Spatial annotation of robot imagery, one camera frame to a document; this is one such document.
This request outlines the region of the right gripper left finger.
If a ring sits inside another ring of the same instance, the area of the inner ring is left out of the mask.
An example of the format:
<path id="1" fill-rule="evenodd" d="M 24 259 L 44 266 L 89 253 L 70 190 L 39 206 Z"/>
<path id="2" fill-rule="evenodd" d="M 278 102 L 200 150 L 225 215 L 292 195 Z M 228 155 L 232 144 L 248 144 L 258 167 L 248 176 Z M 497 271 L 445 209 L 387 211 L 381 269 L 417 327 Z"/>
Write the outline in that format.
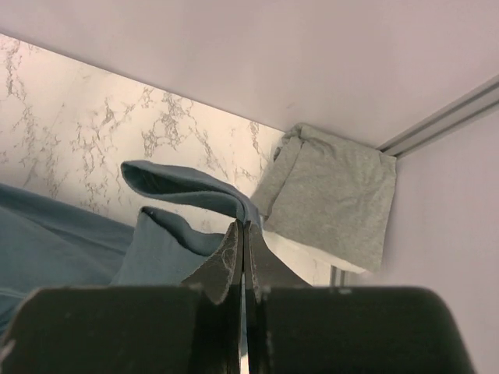
<path id="1" fill-rule="evenodd" d="M 176 286 L 45 288 L 1 342 L 4 373 L 237 373 L 242 224 Z"/>

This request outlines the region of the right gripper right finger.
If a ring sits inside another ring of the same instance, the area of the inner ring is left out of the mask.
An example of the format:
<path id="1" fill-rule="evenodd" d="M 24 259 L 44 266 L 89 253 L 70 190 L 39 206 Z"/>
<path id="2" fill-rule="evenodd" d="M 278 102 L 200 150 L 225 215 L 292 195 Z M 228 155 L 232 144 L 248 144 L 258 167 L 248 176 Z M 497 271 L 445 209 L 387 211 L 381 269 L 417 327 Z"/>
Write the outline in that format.
<path id="1" fill-rule="evenodd" d="M 440 296 L 415 287 L 313 287 L 244 227 L 251 373 L 472 373 Z"/>

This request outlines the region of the blue grey t shirt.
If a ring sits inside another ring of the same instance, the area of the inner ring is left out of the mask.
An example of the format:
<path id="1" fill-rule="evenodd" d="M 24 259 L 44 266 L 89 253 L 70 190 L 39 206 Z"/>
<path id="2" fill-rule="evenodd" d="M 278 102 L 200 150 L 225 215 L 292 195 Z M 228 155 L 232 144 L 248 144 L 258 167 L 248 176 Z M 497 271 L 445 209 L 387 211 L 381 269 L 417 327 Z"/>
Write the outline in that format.
<path id="1" fill-rule="evenodd" d="M 258 224 L 258 209 L 232 185 L 202 171 L 149 161 L 126 161 L 122 177 L 150 199 L 197 206 Z M 129 226 L 87 210 L 1 187 L 1 325 L 38 288 L 179 284 L 221 245 L 180 215 L 139 209 Z"/>

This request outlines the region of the folded grey t shirt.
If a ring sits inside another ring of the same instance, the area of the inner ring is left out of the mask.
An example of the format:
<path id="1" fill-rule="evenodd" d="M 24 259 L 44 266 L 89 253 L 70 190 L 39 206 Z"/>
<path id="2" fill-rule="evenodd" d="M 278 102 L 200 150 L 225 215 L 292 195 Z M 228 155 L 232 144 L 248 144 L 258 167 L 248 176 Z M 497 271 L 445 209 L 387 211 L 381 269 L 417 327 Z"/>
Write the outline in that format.
<path id="1" fill-rule="evenodd" d="M 345 270 L 381 268 L 396 159 L 297 124 L 252 196 L 272 238 L 319 249 Z"/>

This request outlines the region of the aluminium rail frame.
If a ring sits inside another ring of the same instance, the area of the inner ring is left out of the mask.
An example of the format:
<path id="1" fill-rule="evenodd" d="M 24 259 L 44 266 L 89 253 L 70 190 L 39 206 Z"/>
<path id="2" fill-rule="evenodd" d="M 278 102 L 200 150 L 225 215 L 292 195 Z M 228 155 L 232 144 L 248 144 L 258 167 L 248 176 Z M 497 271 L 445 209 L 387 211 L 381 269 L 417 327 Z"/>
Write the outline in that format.
<path id="1" fill-rule="evenodd" d="M 330 286 L 346 287 L 349 285 L 350 272 L 341 270 L 336 266 L 330 266 Z"/>

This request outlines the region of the right corner aluminium post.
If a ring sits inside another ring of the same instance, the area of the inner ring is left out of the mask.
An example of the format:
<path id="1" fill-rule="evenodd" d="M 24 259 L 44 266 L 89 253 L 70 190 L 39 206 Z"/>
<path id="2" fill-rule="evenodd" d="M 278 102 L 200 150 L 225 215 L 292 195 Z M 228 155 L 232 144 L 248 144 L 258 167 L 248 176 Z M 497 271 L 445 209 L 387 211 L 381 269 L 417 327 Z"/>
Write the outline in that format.
<path id="1" fill-rule="evenodd" d="M 498 76 L 439 109 L 378 147 L 392 157 L 407 154 L 498 108 Z"/>

